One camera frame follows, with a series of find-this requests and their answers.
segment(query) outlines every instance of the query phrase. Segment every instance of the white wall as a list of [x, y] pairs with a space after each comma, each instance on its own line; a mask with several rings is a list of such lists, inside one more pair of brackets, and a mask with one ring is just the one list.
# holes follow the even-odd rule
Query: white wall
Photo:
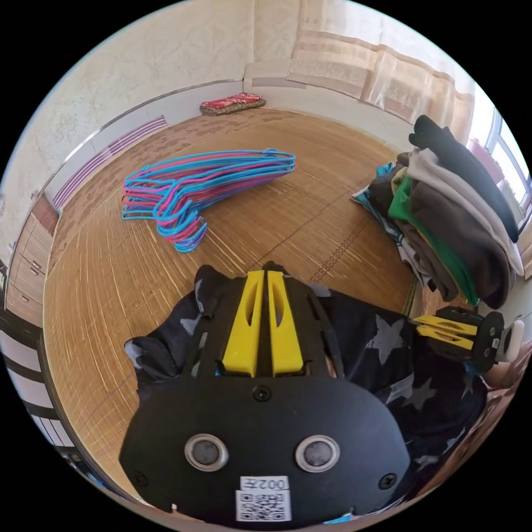
[[408, 142], [412, 125], [345, 94], [288, 81], [289, 68], [290, 59], [249, 64], [244, 75], [244, 91], [260, 94], [270, 108], [323, 116], [358, 129], [398, 153], [412, 149]]
[[301, 0], [254, 0], [254, 4], [253, 62], [291, 58]]
[[158, 11], [85, 56], [35, 112], [2, 181], [6, 206], [0, 259], [40, 190], [89, 135], [161, 94], [214, 80], [242, 79], [253, 61], [253, 0], [193, 0]]
[[68, 158], [47, 183], [45, 196], [61, 210], [68, 199], [119, 152], [164, 127], [199, 116], [201, 102], [241, 91], [242, 81], [216, 81], [179, 90], [118, 117]]

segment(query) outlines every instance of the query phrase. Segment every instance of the curtain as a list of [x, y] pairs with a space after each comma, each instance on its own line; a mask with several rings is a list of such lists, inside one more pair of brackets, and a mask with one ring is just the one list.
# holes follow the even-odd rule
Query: curtain
[[336, 90], [409, 124], [426, 114], [465, 144], [475, 83], [401, 22], [347, 0], [301, 0], [288, 79]]
[[523, 231], [519, 235], [517, 247], [521, 253], [525, 279], [532, 278], [532, 217], [529, 217]]

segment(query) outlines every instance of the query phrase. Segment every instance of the window frame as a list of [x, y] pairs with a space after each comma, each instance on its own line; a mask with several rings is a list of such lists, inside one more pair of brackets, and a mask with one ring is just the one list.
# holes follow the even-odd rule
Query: window frame
[[497, 108], [494, 108], [492, 126], [488, 134], [488, 139], [484, 145], [484, 149], [490, 155], [493, 155], [493, 151], [495, 150], [495, 147], [497, 146], [497, 144], [499, 144], [500, 147], [503, 149], [503, 151], [506, 153], [506, 155], [508, 155], [508, 159], [510, 159], [510, 162], [514, 166], [515, 171], [518, 173], [519, 178], [521, 179], [523, 186], [525, 187], [525, 190], [527, 192], [523, 201], [521, 202], [521, 207], [524, 209], [526, 213], [528, 207], [532, 203], [532, 186], [530, 185], [530, 173], [527, 176], [523, 174], [523, 170], [521, 170], [521, 167], [519, 166], [519, 163], [517, 162], [516, 158], [511, 152], [511, 149], [508, 147], [508, 145], [506, 144], [506, 142], [501, 136], [502, 128], [503, 128], [503, 117], [501, 116]]

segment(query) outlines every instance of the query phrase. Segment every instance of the bamboo mat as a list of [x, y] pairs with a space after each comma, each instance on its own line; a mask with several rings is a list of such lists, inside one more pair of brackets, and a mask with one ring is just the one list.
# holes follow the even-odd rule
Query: bamboo mat
[[[153, 222], [121, 219], [117, 187], [147, 163], [269, 147], [294, 153], [297, 170], [211, 207], [207, 235], [190, 254], [177, 253]], [[289, 112], [200, 117], [121, 155], [67, 204], [45, 286], [50, 371], [84, 446], [126, 491], [135, 494], [117, 456], [138, 400], [123, 345], [161, 323], [192, 289], [201, 264], [235, 276], [274, 260], [301, 280], [405, 311], [413, 275], [393, 241], [350, 200], [395, 155], [352, 129]]]

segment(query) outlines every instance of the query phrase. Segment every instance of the textured wallpaper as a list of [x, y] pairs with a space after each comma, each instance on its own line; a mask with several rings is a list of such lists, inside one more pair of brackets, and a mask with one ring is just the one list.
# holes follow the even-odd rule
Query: textured wallpaper
[[41, 189], [89, 135], [146, 100], [191, 85], [238, 79], [253, 61], [254, 0], [190, 0], [118, 32], [56, 85], [6, 170], [0, 259], [9, 261]]
[[253, 61], [293, 56], [301, 0], [255, 0]]

